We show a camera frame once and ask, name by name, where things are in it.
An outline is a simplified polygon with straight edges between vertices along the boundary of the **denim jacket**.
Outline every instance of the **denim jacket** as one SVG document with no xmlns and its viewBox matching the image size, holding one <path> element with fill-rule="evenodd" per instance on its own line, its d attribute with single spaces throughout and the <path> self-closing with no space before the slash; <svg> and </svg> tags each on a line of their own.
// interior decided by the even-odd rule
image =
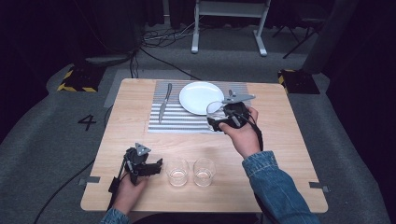
<svg viewBox="0 0 396 224">
<path fill-rule="evenodd" d="M 279 223 L 319 223 L 304 198 L 297 191 L 291 177 L 277 166 L 274 153 L 263 151 L 246 158 L 242 165 L 250 185 L 262 204 Z M 111 208 L 101 223 L 131 223 L 117 209 Z"/>
</svg>

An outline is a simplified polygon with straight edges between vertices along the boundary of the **person's right hand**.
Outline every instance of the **person's right hand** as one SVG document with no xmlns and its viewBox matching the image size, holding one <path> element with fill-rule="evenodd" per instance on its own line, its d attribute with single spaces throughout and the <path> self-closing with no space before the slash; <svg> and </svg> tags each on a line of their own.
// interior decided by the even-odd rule
<svg viewBox="0 0 396 224">
<path fill-rule="evenodd" d="M 257 121 L 259 112 L 253 107 L 247 106 L 247 109 L 251 115 L 249 120 L 254 123 Z M 240 129 L 232 128 L 226 123 L 221 123 L 219 127 L 231 137 L 233 140 L 233 146 L 244 159 L 260 152 L 259 139 L 250 124 L 245 124 Z"/>
</svg>

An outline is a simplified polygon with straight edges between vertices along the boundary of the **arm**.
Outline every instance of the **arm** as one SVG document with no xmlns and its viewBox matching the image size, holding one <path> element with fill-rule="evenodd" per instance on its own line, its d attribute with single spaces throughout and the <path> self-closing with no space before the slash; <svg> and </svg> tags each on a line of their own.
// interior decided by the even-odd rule
<svg viewBox="0 0 396 224">
<path fill-rule="evenodd" d="M 252 107 L 248 110 L 250 121 L 257 120 L 257 110 Z M 274 153 L 260 151 L 258 137 L 249 124 L 240 129 L 225 123 L 219 127 L 231 137 L 236 151 L 244 158 L 242 165 L 254 193 L 278 222 L 319 223 L 291 177 L 278 168 Z"/>
<path fill-rule="evenodd" d="M 136 204 L 140 194 L 146 188 L 148 181 L 149 178 L 145 176 L 142 179 L 140 179 L 138 184 L 135 186 L 129 180 L 129 177 L 122 178 L 113 207 L 107 211 L 106 215 L 102 218 L 100 223 L 101 224 L 131 223 L 130 219 L 128 218 L 128 214 Z"/>
</svg>

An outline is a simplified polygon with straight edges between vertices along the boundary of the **number 4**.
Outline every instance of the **number 4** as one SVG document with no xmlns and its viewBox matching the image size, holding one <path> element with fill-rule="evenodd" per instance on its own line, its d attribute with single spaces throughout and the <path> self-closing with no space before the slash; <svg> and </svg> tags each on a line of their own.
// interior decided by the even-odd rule
<svg viewBox="0 0 396 224">
<path fill-rule="evenodd" d="M 93 120 L 93 115 L 89 115 L 81 120 L 78 121 L 78 123 L 84 123 L 87 124 L 87 127 L 85 128 L 85 131 L 88 131 L 90 129 L 90 126 L 92 123 L 96 123 L 96 121 L 92 121 Z"/>
</svg>

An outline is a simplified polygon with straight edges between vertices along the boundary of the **metal bracket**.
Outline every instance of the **metal bracket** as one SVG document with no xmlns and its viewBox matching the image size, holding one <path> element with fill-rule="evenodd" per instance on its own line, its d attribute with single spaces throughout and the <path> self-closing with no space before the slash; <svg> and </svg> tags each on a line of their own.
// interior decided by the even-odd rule
<svg viewBox="0 0 396 224">
<path fill-rule="evenodd" d="M 80 178 L 78 181 L 78 185 L 87 186 L 87 183 L 99 183 L 100 176 L 88 176 L 87 179 Z"/>
<path fill-rule="evenodd" d="M 136 148 L 138 156 L 143 156 L 143 155 L 145 155 L 145 154 L 147 154 L 147 153 L 149 153 L 151 151 L 151 149 L 149 149 L 148 147 L 145 147 L 145 146 L 143 146 L 141 144 L 138 144 L 138 143 L 135 143 L 134 147 Z"/>
<path fill-rule="evenodd" d="M 311 189 L 322 189 L 323 192 L 329 193 L 331 190 L 327 185 L 321 185 L 319 182 L 309 182 L 309 188 Z"/>
<path fill-rule="evenodd" d="M 236 104 L 239 102 L 256 98 L 255 95 L 249 95 L 249 94 L 236 95 L 236 93 L 233 90 L 229 90 L 228 93 L 230 95 L 228 97 L 225 97 L 225 99 L 222 101 L 224 104 Z"/>
</svg>

